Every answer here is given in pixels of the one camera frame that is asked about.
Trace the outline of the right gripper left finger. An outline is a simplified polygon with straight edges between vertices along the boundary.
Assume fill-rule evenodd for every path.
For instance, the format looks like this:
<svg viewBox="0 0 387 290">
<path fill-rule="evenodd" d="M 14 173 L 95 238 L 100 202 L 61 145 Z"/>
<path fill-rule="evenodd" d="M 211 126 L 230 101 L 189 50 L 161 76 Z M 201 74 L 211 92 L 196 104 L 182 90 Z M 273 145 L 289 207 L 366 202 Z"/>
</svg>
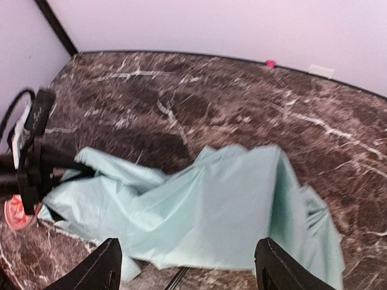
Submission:
<svg viewBox="0 0 387 290">
<path fill-rule="evenodd" d="M 109 238 L 97 247 L 72 271 L 45 290 L 119 289 L 122 250 L 119 240 Z"/>
</svg>

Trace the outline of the mint green folding umbrella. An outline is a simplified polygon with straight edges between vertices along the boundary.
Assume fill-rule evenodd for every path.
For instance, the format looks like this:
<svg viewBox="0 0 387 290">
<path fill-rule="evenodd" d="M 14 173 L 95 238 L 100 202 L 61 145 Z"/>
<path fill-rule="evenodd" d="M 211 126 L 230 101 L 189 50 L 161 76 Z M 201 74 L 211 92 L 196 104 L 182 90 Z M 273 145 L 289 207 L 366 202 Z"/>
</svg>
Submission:
<svg viewBox="0 0 387 290">
<path fill-rule="evenodd" d="M 141 270 L 138 260 L 172 266 L 253 269 L 258 240 L 270 237 L 304 268 L 342 289 L 345 264 L 329 209 L 300 185 L 278 146 L 205 147 L 173 175 L 84 148 L 76 156 L 96 170 L 63 183 L 43 200 L 38 217 L 101 244 L 119 240 L 122 280 Z"/>
</svg>

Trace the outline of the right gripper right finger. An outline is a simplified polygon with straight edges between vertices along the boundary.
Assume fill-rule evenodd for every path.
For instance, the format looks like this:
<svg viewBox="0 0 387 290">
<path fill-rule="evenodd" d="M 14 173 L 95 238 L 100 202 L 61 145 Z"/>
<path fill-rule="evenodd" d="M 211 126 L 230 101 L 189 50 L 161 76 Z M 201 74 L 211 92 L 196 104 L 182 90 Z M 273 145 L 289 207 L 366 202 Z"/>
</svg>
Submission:
<svg viewBox="0 0 387 290">
<path fill-rule="evenodd" d="M 309 273 L 274 240 L 259 240 L 255 250 L 259 289 L 325 289 L 325 282 Z"/>
</svg>

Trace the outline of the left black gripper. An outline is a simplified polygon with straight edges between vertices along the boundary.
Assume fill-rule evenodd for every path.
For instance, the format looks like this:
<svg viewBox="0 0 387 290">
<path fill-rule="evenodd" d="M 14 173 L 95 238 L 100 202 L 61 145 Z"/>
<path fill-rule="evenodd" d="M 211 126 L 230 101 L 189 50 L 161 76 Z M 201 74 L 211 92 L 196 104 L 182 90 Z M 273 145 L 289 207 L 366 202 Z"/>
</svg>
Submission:
<svg viewBox="0 0 387 290">
<path fill-rule="evenodd" d="M 73 178 L 93 177 L 96 173 L 92 167 L 75 162 L 53 147 L 35 144 L 34 138 L 28 137 L 22 145 L 16 170 L 19 194 L 26 215 L 34 215 L 34 206 L 60 183 L 60 178 L 54 174 L 56 169 L 77 171 Z"/>
</svg>

